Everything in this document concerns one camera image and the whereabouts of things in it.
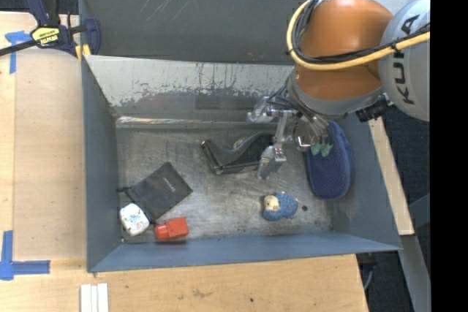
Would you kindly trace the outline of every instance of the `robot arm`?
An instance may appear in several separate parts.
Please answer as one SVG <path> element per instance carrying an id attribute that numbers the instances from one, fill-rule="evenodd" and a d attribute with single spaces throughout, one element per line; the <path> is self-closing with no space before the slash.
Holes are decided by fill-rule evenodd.
<path id="1" fill-rule="evenodd" d="M 308 0 L 287 30 L 295 67 L 247 121 L 278 118 L 273 145 L 260 159 L 265 179 L 286 162 L 282 144 L 326 156 L 328 121 L 355 113 L 361 122 L 399 108 L 429 121 L 430 0 L 392 15 L 373 0 Z"/>

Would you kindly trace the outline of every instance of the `yellow cable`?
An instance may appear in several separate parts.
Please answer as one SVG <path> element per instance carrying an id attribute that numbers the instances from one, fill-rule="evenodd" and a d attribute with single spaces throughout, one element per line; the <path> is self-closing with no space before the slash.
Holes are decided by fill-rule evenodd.
<path id="1" fill-rule="evenodd" d="M 301 15 L 303 9 L 309 1 L 304 2 L 292 15 L 291 21 L 287 27 L 286 31 L 286 44 L 287 49 L 290 51 L 290 56 L 294 60 L 297 65 L 300 65 L 306 69 L 310 70 L 336 70 L 336 69 L 344 69 L 350 68 L 351 66 L 357 66 L 365 63 L 369 63 L 370 61 L 377 60 L 378 58 L 382 58 L 386 55 L 390 55 L 391 53 L 395 52 L 395 49 L 402 50 L 403 48 L 410 47 L 412 45 L 416 45 L 418 43 L 425 42 L 426 40 L 431 38 L 431 32 L 427 31 L 424 34 L 417 35 L 416 37 L 409 38 L 406 40 L 402 40 L 401 42 L 395 42 L 393 47 L 387 47 L 382 50 L 376 51 L 374 53 L 370 53 L 366 56 L 360 58 L 354 58 L 352 60 L 342 61 L 340 63 L 329 63 L 329 64 L 315 64 L 309 63 L 308 61 L 303 60 L 298 54 L 293 50 L 293 42 L 292 42 L 292 35 L 293 35 L 293 28 L 295 25 L 296 20 Z"/>

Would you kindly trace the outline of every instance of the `wooden board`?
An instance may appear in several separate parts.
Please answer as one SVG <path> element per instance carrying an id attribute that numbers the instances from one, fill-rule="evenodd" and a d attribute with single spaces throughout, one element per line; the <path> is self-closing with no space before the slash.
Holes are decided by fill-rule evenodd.
<path id="1" fill-rule="evenodd" d="M 73 16 L 72 25 L 77 21 Z M 0 33 L 5 35 L 30 32 L 36 21 L 28 13 L 3 12 L 0 25 Z M 9 45 L 5 41 L 2 47 Z M 10 227 L 4 228 L 13 229 L 12 217 L 13 259 L 82 257 L 85 226 L 80 64 L 58 50 L 31 47 L 16 54 L 17 69 L 12 75 L 10 56 L 1 59 L 1 95 L 5 99 L 2 121 L 6 125 L 1 130 L 8 141 L 1 149 L 6 164 L 2 165 L 0 191 L 2 202 L 11 196 L 15 202 L 13 212 L 10 208 Z"/>
<path id="2" fill-rule="evenodd" d="M 92 275 L 84 259 L 0 287 L 0 311 L 79 311 L 82 284 L 107 283 L 111 312 L 366 312 L 354 255 Z"/>

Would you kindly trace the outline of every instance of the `wooden table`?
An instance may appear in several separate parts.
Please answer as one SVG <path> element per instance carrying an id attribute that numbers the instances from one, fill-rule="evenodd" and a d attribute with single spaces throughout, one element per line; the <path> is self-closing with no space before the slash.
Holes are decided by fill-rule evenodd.
<path id="1" fill-rule="evenodd" d="M 0 12 L 2 36 L 34 26 L 28 13 Z M 8 45 L 2 37 L 0 48 Z M 79 61 L 37 47 L 17 55 L 18 69 L 28 61 L 49 73 L 40 69 L 17 81 L 10 56 L 0 58 L 0 234 L 13 229 L 13 259 L 50 259 L 50 274 L 0 281 L 0 311 L 79 311 L 80 285 L 100 283 L 108 284 L 110 311 L 118 312 L 369 310 L 353 254 L 87 273 Z M 45 96 L 34 94 L 35 85 Z M 414 234 L 382 121 L 369 125 L 399 233 Z"/>

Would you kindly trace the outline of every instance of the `black object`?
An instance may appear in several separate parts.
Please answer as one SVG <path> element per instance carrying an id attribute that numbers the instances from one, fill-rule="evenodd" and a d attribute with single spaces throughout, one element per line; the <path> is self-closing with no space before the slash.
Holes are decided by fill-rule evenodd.
<path id="1" fill-rule="evenodd" d="M 159 217 L 188 197 L 193 190 L 172 164 L 166 162 L 141 182 L 124 189 L 124 192 L 154 224 Z"/>
<path id="2" fill-rule="evenodd" d="M 24 0 L 29 13 L 37 22 L 37 27 L 30 33 L 31 40 L 17 45 L 6 47 L 0 50 L 0 56 L 16 51 L 24 50 L 33 46 L 39 48 L 55 48 L 76 55 L 76 42 L 73 41 L 73 34 L 86 31 L 88 36 L 88 46 L 91 53 L 96 54 L 101 45 L 101 33 L 99 23 L 96 18 L 86 18 L 84 25 L 71 27 L 70 16 L 68 17 L 68 27 L 60 24 L 59 16 L 60 0 Z"/>
<path id="3" fill-rule="evenodd" d="M 394 109 L 396 109 L 396 106 L 388 104 L 387 98 L 381 95 L 373 105 L 357 110 L 355 113 L 360 122 L 367 122 L 369 120 L 377 120 L 385 112 Z"/>
<path id="4" fill-rule="evenodd" d="M 262 152 L 272 144 L 272 139 L 271 133 L 258 132 L 232 150 L 220 148 L 210 139 L 203 140 L 201 145 L 208 157 L 211 170 L 221 175 L 257 169 Z"/>

